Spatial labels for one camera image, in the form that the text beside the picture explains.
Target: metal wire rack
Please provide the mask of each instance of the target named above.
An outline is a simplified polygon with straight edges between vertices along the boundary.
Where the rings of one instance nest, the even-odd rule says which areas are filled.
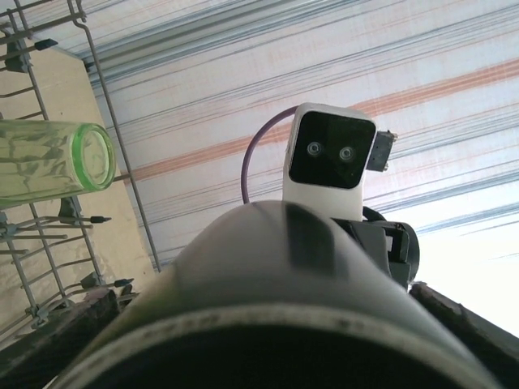
[[[15,7],[7,9],[0,13],[1,18],[8,18],[8,22],[0,22],[0,30],[4,33],[4,37],[0,38],[0,45],[6,45],[7,51],[5,55],[0,56],[0,60],[5,63],[5,67],[0,68],[0,72],[3,71],[16,71],[19,73],[25,73],[28,75],[31,81],[31,87],[23,88],[15,92],[11,92],[6,95],[0,95],[0,98],[6,99],[13,96],[18,96],[24,93],[33,92],[36,95],[39,110],[37,112],[27,113],[26,115],[18,119],[28,119],[42,117],[44,120],[49,120],[49,115],[45,109],[45,104],[41,96],[41,91],[38,87],[32,65],[30,63],[30,53],[34,50],[42,50],[56,44],[52,40],[39,41],[32,47],[28,47],[26,39],[33,38],[34,34],[38,32],[40,35],[48,28],[58,26],[65,23],[73,23],[77,28],[84,31],[86,39],[88,41],[89,48],[92,52],[92,58],[94,65],[97,68],[102,91],[104,93],[105,102],[108,107],[109,115],[114,124],[115,134],[117,141],[121,149],[122,158],[126,165],[126,173],[120,177],[116,177],[116,181],[128,180],[131,184],[131,189],[135,194],[135,200],[140,216],[144,224],[144,231],[148,239],[148,245],[151,250],[153,261],[156,269],[161,271],[161,264],[157,255],[157,250],[153,243],[152,234],[148,225],[146,215],[144,213],[144,206],[139,196],[139,191],[135,183],[135,178],[131,169],[131,165],[128,160],[127,151],[122,140],[121,132],[116,118],[114,107],[112,105],[108,88],[106,86],[105,77],[102,73],[101,65],[97,57],[95,45],[93,43],[92,34],[88,29],[86,23],[86,14],[81,5],[81,0],[67,0],[68,9],[70,14],[62,18],[53,20],[51,22],[29,26],[29,23],[25,17],[24,11],[52,2],[53,0],[39,0],[26,5],[21,5],[19,0],[13,0]],[[81,293],[91,292],[98,288],[109,288],[123,286],[129,284],[131,280],[118,280],[112,284],[107,284],[103,280],[103,275],[99,268],[99,264],[96,259],[96,255],[92,248],[92,243],[88,237],[88,230],[94,228],[95,224],[103,223],[109,220],[103,216],[90,216],[85,217],[81,214],[81,206],[79,200],[74,198],[62,199],[61,209],[57,216],[40,216],[36,210],[34,204],[24,205],[23,207],[29,207],[32,218],[17,224],[11,224],[7,220],[5,212],[0,211],[0,242],[7,244],[8,250],[0,250],[0,255],[10,255],[12,257],[11,264],[15,266],[16,271],[19,274],[21,281],[21,287],[28,299],[29,307],[26,309],[25,314],[20,316],[14,322],[10,323],[4,328],[0,328],[0,339],[3,337],[2,342],[16,339],[20,337],[24,332],[30,331],[29,328],[36,329],[41,325],[47,323],[52,315],[49,315],[53,310],[59,309],[70,309],[74,304],[71,300],[73,296],[80,295]],[[64,234],[48,234],[46,230],[63,229],[65,232],[71,230],[80,231],[78,236],[68,237]],[[41,241],[41,247],[36,250],[27,250],[17,248],[19,241],[23,240],[39,240]],[[53,256],[53,248],[60,245],[66,245],[67,243],[83,240],[84,244],[88,249],[88,258],[76,260],[72,262],[65,262],[60,265],[56,264]],[[24,271],[24,261],[45,252],[46,257],[49,261],[50,270],[36,276],[32,279],[26,277]],[[91,263],[92,273],[83,278],[81,282],[75,284],[64,285],[62,278],[60,277],[59,271],[64,267],[73,267],[80,264]],[[58,290],[51,297],[45,301],[36,301],[34,294],[31,290],[31,285],[35,282],[44,279],[45,277],[53,276],[56,280]],[[127,301],[135,296],[134,293],[130,293],[127,296],[121,297],[121,301]]]

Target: purple cable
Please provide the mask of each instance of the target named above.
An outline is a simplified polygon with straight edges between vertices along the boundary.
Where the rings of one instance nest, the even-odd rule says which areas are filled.
[[[249,146],[247,147],[247,151],[245,152],[245,156],[243,157],[243,163],[242,163],[242,176],[241,176],[241,186],[242,186],[242,199],[243,203],[247,204],[249,203],[249,190],[247,189],[247,177],[249,172],[249,164],[251,163],[251,157],[252,152],[254,151],[254,148],[258,144],[261,138],[263,138],[263,135],[267,133],[268,130],[270,130],[272,127],[274,127],[278,122],[280,122],[283,119],[288,118],[289,116],[292,116],[295,114],[295,110],[298,108],[296,105],[295,107],[285,109],[283,112],[280,112],[275,117],[270,119],[268,122],[266,122],[263,127],[259,129],[258,132],[256,132],[256,135],[252,138],[251,142],[249,143]]]

